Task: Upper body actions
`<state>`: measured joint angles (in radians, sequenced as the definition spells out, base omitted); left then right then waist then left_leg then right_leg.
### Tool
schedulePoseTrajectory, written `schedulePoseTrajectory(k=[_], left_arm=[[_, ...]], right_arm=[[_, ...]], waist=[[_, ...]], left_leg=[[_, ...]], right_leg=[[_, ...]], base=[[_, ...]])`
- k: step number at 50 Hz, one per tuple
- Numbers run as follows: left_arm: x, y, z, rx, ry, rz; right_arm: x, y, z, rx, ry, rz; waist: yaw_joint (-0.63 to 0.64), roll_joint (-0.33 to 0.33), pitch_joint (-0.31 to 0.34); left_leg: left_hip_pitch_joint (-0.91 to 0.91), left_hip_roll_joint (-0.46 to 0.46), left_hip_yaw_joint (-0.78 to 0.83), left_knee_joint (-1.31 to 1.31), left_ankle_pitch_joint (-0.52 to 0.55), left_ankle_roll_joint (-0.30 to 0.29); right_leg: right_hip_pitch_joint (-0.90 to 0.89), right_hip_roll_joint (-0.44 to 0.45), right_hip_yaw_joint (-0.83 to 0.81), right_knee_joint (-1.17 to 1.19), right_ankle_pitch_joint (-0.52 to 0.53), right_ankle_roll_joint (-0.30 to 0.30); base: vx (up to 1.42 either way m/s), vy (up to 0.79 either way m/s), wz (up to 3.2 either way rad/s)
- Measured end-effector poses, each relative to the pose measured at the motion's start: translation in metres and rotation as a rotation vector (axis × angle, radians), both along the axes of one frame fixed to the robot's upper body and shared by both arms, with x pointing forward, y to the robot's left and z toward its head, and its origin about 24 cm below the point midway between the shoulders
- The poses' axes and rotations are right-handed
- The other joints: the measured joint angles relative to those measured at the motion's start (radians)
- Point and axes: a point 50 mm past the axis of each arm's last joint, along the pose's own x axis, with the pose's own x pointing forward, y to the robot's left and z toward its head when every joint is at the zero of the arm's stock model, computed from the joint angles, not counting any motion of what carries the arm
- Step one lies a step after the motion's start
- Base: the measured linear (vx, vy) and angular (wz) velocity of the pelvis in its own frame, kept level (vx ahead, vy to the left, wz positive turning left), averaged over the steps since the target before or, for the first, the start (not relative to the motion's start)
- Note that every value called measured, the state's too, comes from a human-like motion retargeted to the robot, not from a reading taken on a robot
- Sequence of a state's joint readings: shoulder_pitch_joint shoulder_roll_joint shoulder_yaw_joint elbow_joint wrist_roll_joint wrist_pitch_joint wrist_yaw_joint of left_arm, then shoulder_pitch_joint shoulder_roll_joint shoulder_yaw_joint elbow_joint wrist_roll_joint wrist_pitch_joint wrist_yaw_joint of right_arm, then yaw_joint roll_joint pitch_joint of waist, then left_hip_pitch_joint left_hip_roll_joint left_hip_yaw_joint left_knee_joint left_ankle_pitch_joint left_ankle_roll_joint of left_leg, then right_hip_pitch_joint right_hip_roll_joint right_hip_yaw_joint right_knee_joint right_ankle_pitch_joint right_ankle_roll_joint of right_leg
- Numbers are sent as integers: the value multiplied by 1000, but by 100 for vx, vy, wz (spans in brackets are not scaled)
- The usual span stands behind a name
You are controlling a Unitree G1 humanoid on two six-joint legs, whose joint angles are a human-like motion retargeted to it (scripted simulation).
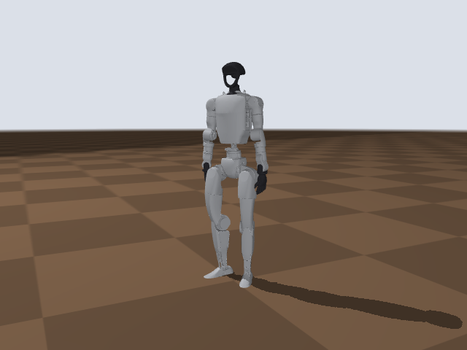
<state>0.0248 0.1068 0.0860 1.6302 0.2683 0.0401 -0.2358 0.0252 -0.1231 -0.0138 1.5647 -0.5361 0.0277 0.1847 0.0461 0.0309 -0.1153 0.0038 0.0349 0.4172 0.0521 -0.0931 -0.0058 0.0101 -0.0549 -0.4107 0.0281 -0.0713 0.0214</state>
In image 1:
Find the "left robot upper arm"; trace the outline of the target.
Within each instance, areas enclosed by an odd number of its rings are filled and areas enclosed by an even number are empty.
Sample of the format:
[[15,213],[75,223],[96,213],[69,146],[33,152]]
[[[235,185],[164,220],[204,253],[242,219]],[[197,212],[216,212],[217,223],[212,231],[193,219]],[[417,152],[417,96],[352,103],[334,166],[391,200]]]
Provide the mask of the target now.
[[247,105],[251,108],[253,130],[250,131],[252,141],[260,141],[260,129],[263,130],[263,100],[257,96],[246,96]]

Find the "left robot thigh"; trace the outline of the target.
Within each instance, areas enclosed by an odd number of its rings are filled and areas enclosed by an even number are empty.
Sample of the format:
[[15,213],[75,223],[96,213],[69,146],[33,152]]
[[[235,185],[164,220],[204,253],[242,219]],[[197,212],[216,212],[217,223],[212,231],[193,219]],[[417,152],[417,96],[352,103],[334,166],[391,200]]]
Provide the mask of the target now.
[[258,181],[259,174],[254,168],[241,166],[241,173],[238,181],[238,198],[240,202],[241,221],[239,232],[242,234],[244,228],[253,227],[253,212],[257,194],[255,184]]

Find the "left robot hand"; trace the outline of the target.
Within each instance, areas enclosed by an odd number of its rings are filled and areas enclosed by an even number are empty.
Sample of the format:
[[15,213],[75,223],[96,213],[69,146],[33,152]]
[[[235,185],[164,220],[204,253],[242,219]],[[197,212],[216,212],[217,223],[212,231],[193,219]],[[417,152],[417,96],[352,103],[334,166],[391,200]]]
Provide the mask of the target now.
[[258,176],[258,181],[255,184],[255,188],[258,186],[256,190],[256,194],[258,195],[259,193],[263,192],[266,189],[266,183],[267,183],[266,174],[268,173],[268,171],[263,172],[263,166],[259,164],[257,173],[259,174],[259,176]]

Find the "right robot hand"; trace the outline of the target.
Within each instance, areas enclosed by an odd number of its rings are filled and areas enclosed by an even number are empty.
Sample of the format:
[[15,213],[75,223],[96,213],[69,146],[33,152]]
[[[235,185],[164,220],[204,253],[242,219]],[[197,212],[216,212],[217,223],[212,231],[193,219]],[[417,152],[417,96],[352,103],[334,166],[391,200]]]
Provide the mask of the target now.
[[209,170],[209,164],[208,163],[204,163],[204,169],[202,169],[202,171],[204,172],[204,179],[205,179],[205,182],[206,182],[206,176],[207,176],[207,171]]

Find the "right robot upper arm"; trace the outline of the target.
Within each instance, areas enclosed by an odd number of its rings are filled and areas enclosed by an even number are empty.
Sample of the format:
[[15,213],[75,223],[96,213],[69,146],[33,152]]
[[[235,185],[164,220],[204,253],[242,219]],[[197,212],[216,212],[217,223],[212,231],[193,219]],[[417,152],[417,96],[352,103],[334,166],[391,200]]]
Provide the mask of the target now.
[[216,98],[211,98],[207,101],[207,129],[203,132],[204,140],[214,141],[217,138],[216,133],[216,113],[215,113]]

